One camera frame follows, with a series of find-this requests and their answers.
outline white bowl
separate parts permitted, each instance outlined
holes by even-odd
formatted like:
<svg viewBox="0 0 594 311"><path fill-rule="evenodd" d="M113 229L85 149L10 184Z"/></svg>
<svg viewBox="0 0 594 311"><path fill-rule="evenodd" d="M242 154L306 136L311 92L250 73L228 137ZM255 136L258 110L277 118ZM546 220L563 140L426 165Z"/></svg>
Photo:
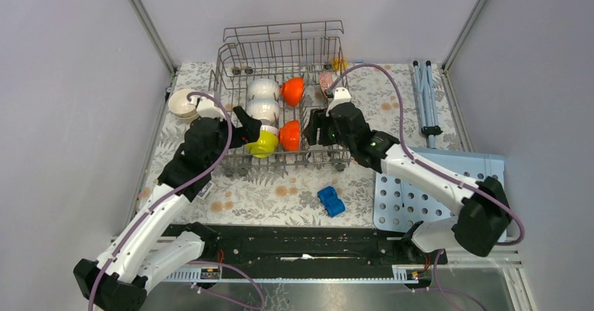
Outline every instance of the white bowl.
<svg viewBox="0 0 594 311"><path fill-rule="evenodd" d="M269 78L257 78L247 86L247 99L278 99L280 87Z"/></svg>
<svg viewBox="0 0 594 311"><path fill-rule="evenodd" d="M178 118L192 118L197 115L196 106L188 101L188 94L193 92L191 89L181 89L176 91L169 101L167 106L169 110Z"/></svg>
<svg viewBox="0 0 594 311"><path fill-rule="evenodd" d="M262 125L260 127L260 130L268 131L272 134L275 134L276 137L278 137L278 135L279 135L279 130L276 127L273 127L271 125Z"/></svg>
<svg viewBox="0 0 594 311"><path fill-rule="evenodd" d="M279 118L280 105L274 99L253 99L247 102L245 111L256 120L261 120L262 124L271 125Z"/></svg>

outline white wall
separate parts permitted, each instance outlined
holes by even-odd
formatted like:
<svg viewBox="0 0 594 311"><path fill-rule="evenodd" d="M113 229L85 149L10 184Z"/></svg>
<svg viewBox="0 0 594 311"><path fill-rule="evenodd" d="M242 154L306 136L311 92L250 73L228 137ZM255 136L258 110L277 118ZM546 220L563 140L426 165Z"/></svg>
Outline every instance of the white wall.
<svg viewBox="0 0 594 311"><path fill-rule="evenodd" d="M86 310L167 72L127 0L0 0L0 310Z"/></svg>
<svg viewBox="0 0 594 311"><path fill-rule="evenodd" d="M173 59L213 62L224 27L341 19L351 60L442 62L477 0L142 0Z"/></svg>
<svg viewBox="0 0 594 311"><path fill-rule="evenodd" d="M452 79L471 140L501 153L539 310L590 310L594 0L490 0Z"/></svg>

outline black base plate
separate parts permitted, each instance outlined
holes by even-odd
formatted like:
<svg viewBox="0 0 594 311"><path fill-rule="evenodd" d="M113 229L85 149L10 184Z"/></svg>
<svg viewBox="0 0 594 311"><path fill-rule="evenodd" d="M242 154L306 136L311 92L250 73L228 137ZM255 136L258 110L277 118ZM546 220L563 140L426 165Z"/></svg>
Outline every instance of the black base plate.
<svg viewBox="0 0 594 311"><path fill-rule="evenodd" d="M357 279L393 278L392 265L424 265L425 254L414 258L406 253L402 233L372 228L305 228L207 225L219 235L216 248L224 251L227 264L259 279ZM170 225L163 236L177 236L185 225ZM431 261L436 251L429 254ZM284 261L303 254L313 260ZM201 258L216 261L215 258ZM440 257L440 264L447 263ZM225 270L225 278L241 278Z"/></svg>

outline wire basket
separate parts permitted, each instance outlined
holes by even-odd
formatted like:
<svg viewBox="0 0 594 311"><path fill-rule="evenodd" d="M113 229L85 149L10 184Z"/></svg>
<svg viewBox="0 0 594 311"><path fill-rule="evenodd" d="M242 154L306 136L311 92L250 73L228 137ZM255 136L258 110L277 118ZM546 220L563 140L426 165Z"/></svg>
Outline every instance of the wire basket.
<svg viewBox="0 0 594 311"><path fill-rule="evenodd" d="M235 125L240 125L234 106L247 105L247 86L256 78L269 78L279 85L290 78L301 76L305 84L299 105L293 107L280 97L280 113L276 124L279 129L292 120L298 120L301 132L309 122L312 109L326 108L328 100L319 87L319 73L333 71L332 63L344 57L339 34L343 22L295 22L275 25L228 27L223 31L215 71L211 71L209 91L225 104ZM339 67L336 73L342 73ZM344 78L342 86L348 88ZM230 150L221 165L228 177L246 176L250 169L276 167L334 166L343 171L351 156L345 148L309 146L303 135L299 151L285 151L281 145L267 158L256 158L246 148Z"/></svg>

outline pink object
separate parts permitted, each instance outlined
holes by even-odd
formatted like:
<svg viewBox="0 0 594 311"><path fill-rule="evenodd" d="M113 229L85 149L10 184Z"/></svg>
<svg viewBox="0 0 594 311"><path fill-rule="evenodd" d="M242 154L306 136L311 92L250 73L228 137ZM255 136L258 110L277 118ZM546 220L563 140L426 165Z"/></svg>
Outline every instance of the pink object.
<svg viewBox="0 0 594 311"><path fill-rule="evenodd" d="M323 71L319 74L319 87L322 89L322 93L326 96L326 90L334 83L334 77L332 77L331 71Z"/></svg>

